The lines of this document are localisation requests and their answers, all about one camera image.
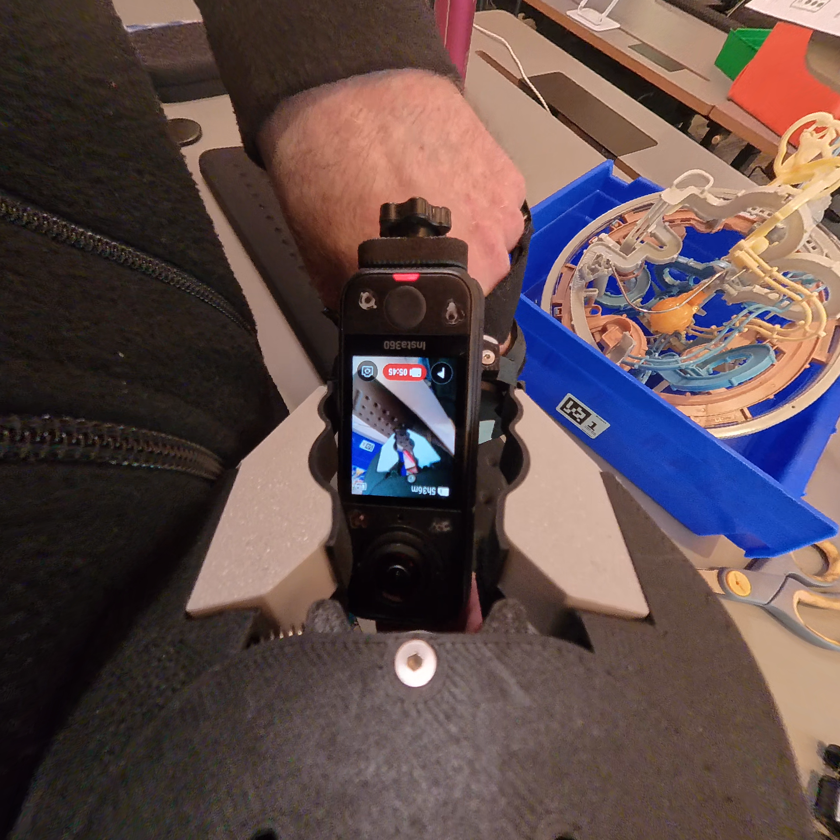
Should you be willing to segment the yellow plastic track piece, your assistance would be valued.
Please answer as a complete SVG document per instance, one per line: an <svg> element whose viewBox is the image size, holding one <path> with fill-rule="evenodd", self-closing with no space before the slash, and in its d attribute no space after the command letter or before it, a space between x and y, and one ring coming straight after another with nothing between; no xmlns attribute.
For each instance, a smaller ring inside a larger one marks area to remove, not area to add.
<svg viewBox="0 0 840 840"><path fill-rule="evenodd" d="M792 326L755 328L778 341L822 337L828 322L818 292L788 273L812 276L828 289L830 300L836 296L838 263L799 253L799 248L819 225L838 189L838 127L838 119L828 112L813 112L792 123L780 140L769 185L770 197L783 202L728 254L738 274L791 303L786 314L792 315Z"/></svg>

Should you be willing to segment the green bin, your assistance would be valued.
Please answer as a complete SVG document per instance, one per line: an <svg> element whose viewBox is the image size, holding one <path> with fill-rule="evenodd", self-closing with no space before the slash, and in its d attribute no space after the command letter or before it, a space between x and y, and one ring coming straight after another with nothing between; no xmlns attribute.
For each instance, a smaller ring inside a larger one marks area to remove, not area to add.
<svg viewBox="0 0 840 840"><path fill-rule="evenodd" d="M734 81L756 56L771 28L736 28L728 36L715 58L714 65L727 78Z"/></svg>

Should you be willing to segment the person's left hand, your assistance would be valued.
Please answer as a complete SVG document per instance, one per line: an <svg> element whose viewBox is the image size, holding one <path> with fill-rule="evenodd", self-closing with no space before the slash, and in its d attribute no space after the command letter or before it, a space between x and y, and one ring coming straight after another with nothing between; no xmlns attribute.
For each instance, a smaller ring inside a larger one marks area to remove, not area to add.
<svg viewBox="0 0 840 840"><path fill-rule="evenodd" d="M285 100L258 146L323 304L339 305L384 203L420 196L451 212L469 274L489 294L522 236L526 183L449 79L389 70Z"/></svg>

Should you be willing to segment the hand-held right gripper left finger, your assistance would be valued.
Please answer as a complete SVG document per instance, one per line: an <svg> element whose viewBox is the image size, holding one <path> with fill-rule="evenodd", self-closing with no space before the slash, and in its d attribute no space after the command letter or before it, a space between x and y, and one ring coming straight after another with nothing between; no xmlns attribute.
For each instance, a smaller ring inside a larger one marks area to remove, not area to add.
<svg viewBox="0 0 840 840"><path fill-rule="evenodd" d="M337 583L326 553L329 493L309 455L325 430L320 386L240 463L186 604L190 616L257 608L274 627L301 627Z"/></svg>

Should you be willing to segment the person's left forearm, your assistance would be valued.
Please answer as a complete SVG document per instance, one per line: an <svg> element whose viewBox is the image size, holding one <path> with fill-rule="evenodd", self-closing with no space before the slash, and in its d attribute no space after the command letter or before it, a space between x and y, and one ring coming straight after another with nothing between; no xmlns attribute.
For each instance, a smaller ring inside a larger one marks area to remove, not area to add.
<svg viewBox="0 0 840 840"><path fill-rule="evenodd" d="M427 2L197 1L248 157L283 100L382 70L459 79Z"/></svg>

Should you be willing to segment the white paper sheet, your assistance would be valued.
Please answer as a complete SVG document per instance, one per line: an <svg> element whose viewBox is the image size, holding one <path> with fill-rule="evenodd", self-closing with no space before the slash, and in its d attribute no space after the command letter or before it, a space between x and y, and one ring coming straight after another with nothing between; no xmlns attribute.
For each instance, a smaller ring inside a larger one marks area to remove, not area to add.
<svg viewBox="0 0 840 840"><path fill-rule="evenodd" d="M749 1L755 12L805 28L839 36L840 1Z"/></svg>

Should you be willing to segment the plastic marble maze toy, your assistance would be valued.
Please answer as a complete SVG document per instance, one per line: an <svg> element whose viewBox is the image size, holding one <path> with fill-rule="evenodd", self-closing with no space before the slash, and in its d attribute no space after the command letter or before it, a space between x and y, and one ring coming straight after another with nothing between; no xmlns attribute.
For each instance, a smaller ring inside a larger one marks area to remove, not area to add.
<svg viewBox="0 0 840 840"><path fill-rule="evenodd" d="M783 200L770 187L727 191L688 171L664 191L598 217L563 250L542 308L719 438L752 434L813 404L838 378L838 286L790 272L817 291L822 337L778 341L791 303L737 273L729 251ZM799 253L838 263L816 225Z"/></svg>

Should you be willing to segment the black flat mat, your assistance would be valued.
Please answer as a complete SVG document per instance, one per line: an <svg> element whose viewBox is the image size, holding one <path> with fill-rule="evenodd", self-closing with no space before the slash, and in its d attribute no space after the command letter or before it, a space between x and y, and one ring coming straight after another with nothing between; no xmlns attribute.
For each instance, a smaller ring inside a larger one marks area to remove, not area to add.
<svg viewBox="0 0 840 840"><path fill-rule="evenodd" d="M557 119L578 130L607 156L621 158L657 145L656 140L563 73L531 76L530 81Z"/></svg>

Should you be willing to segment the black perforated wrist pad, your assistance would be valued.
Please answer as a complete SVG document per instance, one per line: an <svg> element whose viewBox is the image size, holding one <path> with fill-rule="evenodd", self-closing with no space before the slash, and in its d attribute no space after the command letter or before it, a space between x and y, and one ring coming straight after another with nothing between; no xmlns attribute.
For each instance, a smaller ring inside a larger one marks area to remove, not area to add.
<svg viewBox="0 0 840 840"><path fill-rule="evenodd" d="M318 377L328 380L339 331L323 314L268 175L240 147L202 152L199 168Z"/></svg>

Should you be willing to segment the blue tagged storage bin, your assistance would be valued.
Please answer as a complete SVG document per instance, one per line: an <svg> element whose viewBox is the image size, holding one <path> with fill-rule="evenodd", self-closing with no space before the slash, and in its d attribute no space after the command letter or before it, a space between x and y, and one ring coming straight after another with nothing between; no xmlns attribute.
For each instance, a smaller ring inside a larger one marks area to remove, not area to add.
<svg viewBox="0 0 840 840"><path fill-rule="evenodd" d="M768 430L720 441L573 336L540 307L564 246L620 203L657 193L627 183L604 161L532 209L534 231L516 320L527 343L527 393L690 531L720 534L749 558L803 548L837 534L804 499L835 432L838 384Z"/></svg>

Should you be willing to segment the small white stand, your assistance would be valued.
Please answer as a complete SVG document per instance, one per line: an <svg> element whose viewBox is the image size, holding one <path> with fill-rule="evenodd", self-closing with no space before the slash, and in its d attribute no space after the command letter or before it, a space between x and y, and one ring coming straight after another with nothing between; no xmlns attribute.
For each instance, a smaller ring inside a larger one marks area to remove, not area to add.
<svg viewBox="0 0 840 840"><path fill-rule="evenodd" d="M611 17L618 3L619 1L610 1L603 9L599 9L595 7L595 1L580 1L566 14L592 32L609 32L621 27L620 23Z"/></svg>

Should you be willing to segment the orange folder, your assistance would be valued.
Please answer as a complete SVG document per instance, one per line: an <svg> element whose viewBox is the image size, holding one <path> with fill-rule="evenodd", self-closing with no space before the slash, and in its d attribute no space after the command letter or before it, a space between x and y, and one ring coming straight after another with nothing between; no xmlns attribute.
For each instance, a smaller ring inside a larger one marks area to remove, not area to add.
<svg viewBox="0 0 840 840"><path fill-rule="evenodd" d="M812 33L796 24L778 23L728 93L729 100L779 135L814 112L839 116L838 93L806 68Z"/></svg>

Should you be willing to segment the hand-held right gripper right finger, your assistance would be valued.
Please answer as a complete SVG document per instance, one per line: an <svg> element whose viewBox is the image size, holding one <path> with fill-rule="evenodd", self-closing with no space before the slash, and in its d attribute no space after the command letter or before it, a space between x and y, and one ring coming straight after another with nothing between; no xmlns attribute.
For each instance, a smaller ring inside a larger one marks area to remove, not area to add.
<svg viewBox="0 0 840 840"><path fill-rule="evenodd" d="M512 432L526 454L524 477L507 494L509 553L499 588L531 623L559 623L566 606L642 619L638 582L601 471L524 391Z"/></svg>

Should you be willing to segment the grey desk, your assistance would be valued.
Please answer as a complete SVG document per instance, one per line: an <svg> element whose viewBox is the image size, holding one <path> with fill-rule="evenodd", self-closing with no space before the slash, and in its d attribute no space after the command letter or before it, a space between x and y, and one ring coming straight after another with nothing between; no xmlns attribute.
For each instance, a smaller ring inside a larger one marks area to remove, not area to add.
<svg viewBox="0 0 840 840"><path fill-rule="evenodd" d="M618 28L603 33L569 16L577 2L529 5L741 141L776 151L779 136L728 100L731 81L714 65L726 39L720 30L663 2L619 2L609 13Z"/></svg>

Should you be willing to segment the grey yellow-handled scissors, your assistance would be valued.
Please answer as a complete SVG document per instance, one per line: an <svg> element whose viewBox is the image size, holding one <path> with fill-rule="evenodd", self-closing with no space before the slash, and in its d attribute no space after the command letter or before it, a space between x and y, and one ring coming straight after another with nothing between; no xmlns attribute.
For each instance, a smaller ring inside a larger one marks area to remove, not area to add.
<svg viewBox="0 0 840 840"><path fill-rule="evenodd" d="M789 554L753 560L745 569L716 568L699 573L723 598L760 606L809 643L837 651L839 643L807 625L800 613L802 605L831 612L839 609L838 594L823 593L838 582L838 550L830 542L815 543L813 548L823 560L818 574L803 572Z"/></svg>

